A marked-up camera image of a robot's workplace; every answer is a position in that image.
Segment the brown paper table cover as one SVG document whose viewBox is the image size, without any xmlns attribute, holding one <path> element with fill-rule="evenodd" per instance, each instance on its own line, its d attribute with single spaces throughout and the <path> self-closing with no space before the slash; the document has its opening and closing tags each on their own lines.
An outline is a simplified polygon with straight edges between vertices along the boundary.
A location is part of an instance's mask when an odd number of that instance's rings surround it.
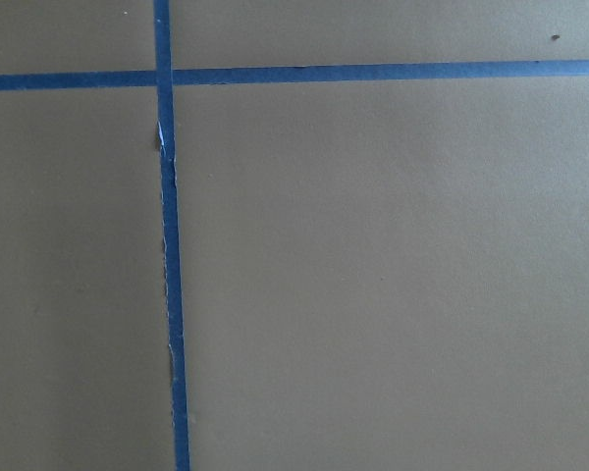
<svg viewBox="0 0 589 471">
<path fill-rule="evenodd" d="M 156 71 L 0 1 L 0 75 Z M 172 68 L 589 60 L 589 1 L 168 1 Z M 189 470 L 589 470 L 589 77 L 173 85 Z M 0 91 L 0 470 L 177 470 L 157 86 Z"/>
</svg>

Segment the blue vertical tape strip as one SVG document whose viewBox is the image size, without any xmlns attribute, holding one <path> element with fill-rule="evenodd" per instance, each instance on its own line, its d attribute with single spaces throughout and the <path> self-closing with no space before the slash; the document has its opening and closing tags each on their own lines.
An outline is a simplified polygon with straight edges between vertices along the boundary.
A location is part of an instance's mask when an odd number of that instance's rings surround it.
<svg viewBox="0 0 589 471">
<path fill-rule="evenodd" d="M 168 1 L 155 1 L 153 3 L 153 11 L 165 286 L 169 352 L 172 367 L 171 394 L 175 468 L 177 470 L 189 470 L 191 468 L 191 462 L 187 416 L 184 314 L 179 246 L 170 3 Z"/>
</svg>

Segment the blue horizontal tape strip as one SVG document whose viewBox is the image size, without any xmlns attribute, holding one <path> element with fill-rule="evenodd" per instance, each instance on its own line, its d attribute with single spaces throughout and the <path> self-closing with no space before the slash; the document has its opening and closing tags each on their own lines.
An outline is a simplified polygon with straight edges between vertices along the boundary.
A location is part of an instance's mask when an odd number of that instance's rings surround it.
<svg viewBox="0 0 589 471">
<path fill-rule="evenodd" d="M 0 91 L 156 86 L 375 81 L 589 77 L 589 60 L 484 61 L 415 64 L 272 66 L 216 69 L 76 72 L 0 75 Z"/>
</svg>

